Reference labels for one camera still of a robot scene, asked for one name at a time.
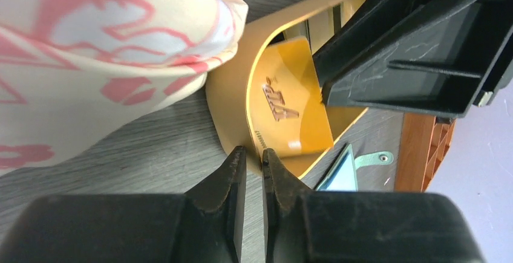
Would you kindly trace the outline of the green card holder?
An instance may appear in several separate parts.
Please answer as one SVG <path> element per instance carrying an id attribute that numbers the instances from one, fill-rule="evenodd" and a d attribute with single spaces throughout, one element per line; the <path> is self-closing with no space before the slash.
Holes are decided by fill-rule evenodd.
<path id="1" fill-rule="evenodd" d="M 317 191 L 358 191 L 357 170 L 369 166 L 388 166 L 394 162 L 394 155 L 389 151 L 372 152 L 355 156 L 352 144 L 343 148 L 330 169 L 317 184 Z"/>

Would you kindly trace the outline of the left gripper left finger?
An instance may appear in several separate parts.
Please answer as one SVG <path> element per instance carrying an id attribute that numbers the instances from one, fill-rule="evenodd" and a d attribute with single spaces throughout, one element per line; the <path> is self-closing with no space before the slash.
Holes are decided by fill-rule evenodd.
<path id="1" fill-rule="evenodd" d="M 185 193 L 49 195 L 1 244 L 2 262 L 239 262 L 246 150 Z"/>

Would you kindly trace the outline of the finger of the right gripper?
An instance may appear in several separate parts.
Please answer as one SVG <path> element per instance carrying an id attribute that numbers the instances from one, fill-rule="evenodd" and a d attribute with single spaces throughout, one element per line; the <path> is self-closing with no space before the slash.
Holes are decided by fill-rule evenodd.
<path id="1" fill-rule="evenodd" d="M 313 61 L 327 106 L 460 118 L 512 80 L 512 0 L 365 0 Z"/>

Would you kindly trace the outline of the yellow oval tray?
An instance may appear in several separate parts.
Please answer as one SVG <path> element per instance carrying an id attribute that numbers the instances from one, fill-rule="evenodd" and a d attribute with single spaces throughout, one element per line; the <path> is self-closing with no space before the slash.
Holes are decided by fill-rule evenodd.
<path id="1" fill-rule="evenodd" d="M 253 139 L 248 115 L 248 92 L 253 71 L 262 52 L 270 45 L 305 37 L 310 51 L 334 35 L 365 0 L 304 0 L 247 24 L 235 57 L 208 75 L 206 96 L 220 143 L 226 152 L 236 146 L 247 149 L 247 166 L 260 173 L 261 154 Z M 365 108 L 326 108 L 334 144 L 365 113 Z M 280 157 L 288 170 L 304 177 L 328 151 Z"/>

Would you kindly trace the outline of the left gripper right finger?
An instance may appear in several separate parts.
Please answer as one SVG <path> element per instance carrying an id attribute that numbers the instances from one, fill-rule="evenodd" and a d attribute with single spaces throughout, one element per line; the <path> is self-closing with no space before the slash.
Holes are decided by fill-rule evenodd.
<path id="1" fill-rule="evenodd" d="M 483 262 L 456 205 L 436 193 L 315 191 L 262 157 L 267 262 Z"/>

